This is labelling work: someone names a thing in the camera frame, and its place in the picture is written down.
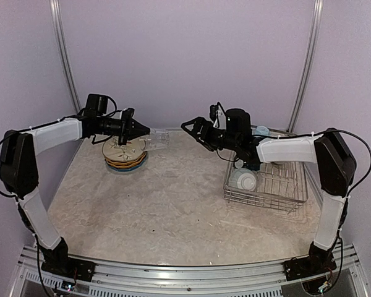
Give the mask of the beige plate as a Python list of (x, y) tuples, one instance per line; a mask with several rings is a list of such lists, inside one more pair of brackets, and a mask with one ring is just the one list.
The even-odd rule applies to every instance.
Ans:
[(127, 145), (119, 146), (117, 137), (107, 140), (102, 147), (102, 154), (114, 161), (135, 160), (143, 153), (140, 139), (128, 141)]

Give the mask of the yellow polka dot plate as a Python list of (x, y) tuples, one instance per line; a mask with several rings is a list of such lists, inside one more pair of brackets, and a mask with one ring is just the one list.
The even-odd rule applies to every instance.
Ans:
[(129, 170), (132, 168), (136, 168), (139, 165), (141, 165), (145, 159), (147, 158), (147, 155), (141, 156), (139, 159), (136, 159), (134, 161), (128, 161), (128, 162), (119, 162), (119, 161), (112, 161), (110, 159), (105, 159), (105, 162), (108, 166), (113, 167), (116, 170)]

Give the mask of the blue polka dot plate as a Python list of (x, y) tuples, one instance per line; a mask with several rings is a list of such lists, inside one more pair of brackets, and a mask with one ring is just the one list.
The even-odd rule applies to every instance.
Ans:
[(122, 166), (122, 167), (112, 166), (108, 162), (106, 162), (106, 166), (107, 166), (108, 169), (110, 169), (114, 172), (129, 173), (129, 172), (132, 172), (132, 171), (135, 171), (135, 170), (141, 168), (144, 164), (146, 164), (146, 162), (147, 162), (147, 158), (143, 159), (139, 163), (135, 163), (134, 165), (130, 165), (130, 166)]

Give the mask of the light blue cup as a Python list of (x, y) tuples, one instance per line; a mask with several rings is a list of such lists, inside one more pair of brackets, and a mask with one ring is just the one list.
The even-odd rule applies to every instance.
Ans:
[(254, 129), (254, 135), (270, 136), (270, 130), (265, 126), (257, 126)]

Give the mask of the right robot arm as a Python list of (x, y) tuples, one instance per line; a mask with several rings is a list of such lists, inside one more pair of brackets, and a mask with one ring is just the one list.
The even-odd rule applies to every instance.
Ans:
[(327, 266), (347, 216), (351, 192), (371, 172), (369, 168), (360, 180), (354, 180), (357, 161), (344, 136), (366, 145), (363, 138), (336, 128), (293, 136), (264, 136), (254, 134), (248, 123), (231, 119), (225, 129), (219, 129), (203, 117), (182, 123), (181, 129), (207, 150), (230, 150), (250, 165), (305, 163), (320, 198), (321, 214), (304, 270), (316, 275)]

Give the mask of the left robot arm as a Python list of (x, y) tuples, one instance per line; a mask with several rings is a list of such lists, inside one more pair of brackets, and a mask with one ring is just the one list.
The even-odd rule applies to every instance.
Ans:
[(74, 261), (42, 203), (36, 158), (51, 148), (91, 136), (115, 136), (124, 145), (150, 133), (149, 127), (133, 118), (134, 109), (124, 109), (120, 114), (120, 118), (110, 118), (98, 111), (84, 110), (40, 126), (8, 130), (0, 141), (0, 180), (6, 188), (3, 196), (15, 199), (22, 221), (34, 235), (44, 260), (61, 275), (73, 271)]

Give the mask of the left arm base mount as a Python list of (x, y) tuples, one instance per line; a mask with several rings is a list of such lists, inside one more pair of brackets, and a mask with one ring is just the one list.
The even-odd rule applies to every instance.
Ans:
[(41, 268), (45, 272), (71, 278), (75, 281), (91, 282), (96, 264), (92, 261), (69, 257), (64, 265), (44, 260)]

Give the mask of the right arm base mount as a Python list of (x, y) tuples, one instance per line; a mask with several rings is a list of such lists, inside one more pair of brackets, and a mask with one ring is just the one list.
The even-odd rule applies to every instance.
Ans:
[(287, 281), (308, 278), (322, 273), (332, 272), (337, 268), (333, 256), (325, 262), (321, 262), (318, 257), (293, 257), (283, 262), (284, 274)]

